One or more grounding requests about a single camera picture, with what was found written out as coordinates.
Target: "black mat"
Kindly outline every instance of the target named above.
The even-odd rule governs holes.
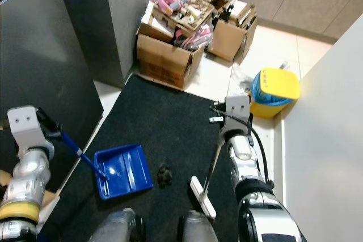
[[[103,201],[94,174],[79,163],[45,230],[57,226],[63,241],[87,241],[110,212],[131,207],[146,221],[147,242],[176,241],[179,217],[189,209],[200,210],[188,182],[193,175],[204,182],[213,155],[218,125],[208,122],[211,104],[210,100],[132,76],[86,154],[93,158],[99,150],[140,143],[154,187]],[[173,181],[160,189],[157,172],[163,163],[171,167]],[[224,149],[209,187],[217,210],[214,229],[222,242],[238,241],[238,208],[230,171]]]

